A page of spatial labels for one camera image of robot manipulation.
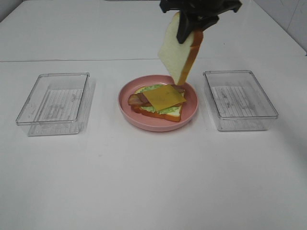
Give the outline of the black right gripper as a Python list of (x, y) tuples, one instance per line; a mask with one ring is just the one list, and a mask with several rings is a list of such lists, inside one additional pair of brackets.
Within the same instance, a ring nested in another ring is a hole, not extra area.
[(219, 14), (237, 12), (242, 3), (239, 0), (161, 0), (159, 6), (163, 13), (180, 11), (177, 40), (183, 44), (193, 31), (205, 31), (217, 24)]

